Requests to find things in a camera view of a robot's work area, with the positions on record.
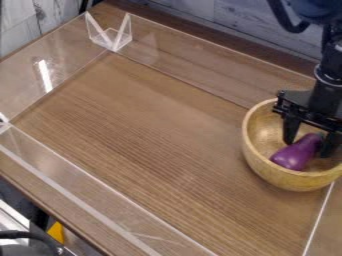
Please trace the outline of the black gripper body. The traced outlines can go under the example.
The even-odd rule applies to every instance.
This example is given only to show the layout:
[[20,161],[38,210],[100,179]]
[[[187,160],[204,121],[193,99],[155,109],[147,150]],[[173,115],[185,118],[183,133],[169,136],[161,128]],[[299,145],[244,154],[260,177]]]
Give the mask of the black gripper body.
[[292,115],[304,123],[328,132],[342,132],[342,97],[316,96],[314,91],[280,90],[272,111]]

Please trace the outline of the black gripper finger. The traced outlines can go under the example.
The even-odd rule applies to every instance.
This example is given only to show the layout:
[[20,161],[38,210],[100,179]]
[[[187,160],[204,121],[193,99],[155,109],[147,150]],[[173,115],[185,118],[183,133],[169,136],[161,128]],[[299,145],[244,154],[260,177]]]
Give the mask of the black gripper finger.
[[322,158],[331,157],[342,144],[342,134],[338,132],[324,131],[322,135],[322,144],[319,148],[319,156]]
[[300,120],[292,115],[285,115],[283,118],[283,141],[287,145],[293,142],[299,126]]

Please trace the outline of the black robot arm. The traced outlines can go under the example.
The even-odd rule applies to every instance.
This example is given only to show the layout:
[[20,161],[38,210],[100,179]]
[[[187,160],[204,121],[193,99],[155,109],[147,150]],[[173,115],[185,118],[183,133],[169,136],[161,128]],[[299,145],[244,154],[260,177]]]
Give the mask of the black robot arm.
[[314,68],[315,85],[311,90],[280,90],[272,111],[283,119],[283,142],[289,145],[304,123],[326,132],[320,157],[330,157],[342,145],[342,0],[289,0],[289,7],[300,18],[293,24],[281,0],[267,0],[281,28],[302,33],[311,24],[320,25],[320,62]]

